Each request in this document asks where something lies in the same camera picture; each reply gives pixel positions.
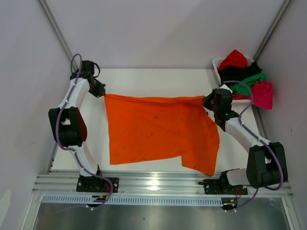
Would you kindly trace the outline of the orange t shirt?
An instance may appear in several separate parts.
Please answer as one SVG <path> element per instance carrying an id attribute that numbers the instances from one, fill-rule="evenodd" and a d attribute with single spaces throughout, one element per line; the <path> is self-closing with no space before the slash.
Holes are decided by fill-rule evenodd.
<path id="1" fill-rule="evenodd" d="M 212 176 L 220 137 L 203 96 L 105 96 L 112 165 L 180 157 L 184 167 Z"/>

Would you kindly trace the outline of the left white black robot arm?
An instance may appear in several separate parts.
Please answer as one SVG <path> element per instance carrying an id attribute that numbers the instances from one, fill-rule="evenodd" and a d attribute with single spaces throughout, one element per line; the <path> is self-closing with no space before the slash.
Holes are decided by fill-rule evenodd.
<path id="1" fill-rule="evenodd" d="M 69 89 L 63 101 L 58 107 L 49 110 L 48 117 L 54 140 L 76 160 L 80 168 L 79 178 L 92 191 L 98 192 L 104 187 L 104 178 L 86 144 L 87 127 L 81 115 L 81 105 L 86 94 L 100 98 L 106 93 L 106 85 L 97 79 L 95 69 L 100 72 L 93 61 L 80 62 L 80 67 L 71 73 Z"/>

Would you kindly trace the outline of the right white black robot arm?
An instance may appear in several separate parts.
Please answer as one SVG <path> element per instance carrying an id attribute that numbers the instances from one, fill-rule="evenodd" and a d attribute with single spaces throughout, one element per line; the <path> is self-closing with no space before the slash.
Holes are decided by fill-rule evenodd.
<path id="1" fill-rule="evenodd" d="M 242 114 L 232 109 L 232 94 L 228 89 L 212 90 L 203 99 L 202 105 L 213 112 L 217 126 L 231 135 L 248 153 L 246 168 L 221 173 L 220 190 L 228 194 L 239 185 L 272 191 L 281 189 L 288 180 L 283 145 L 258 136 L 245 125 Z"/>

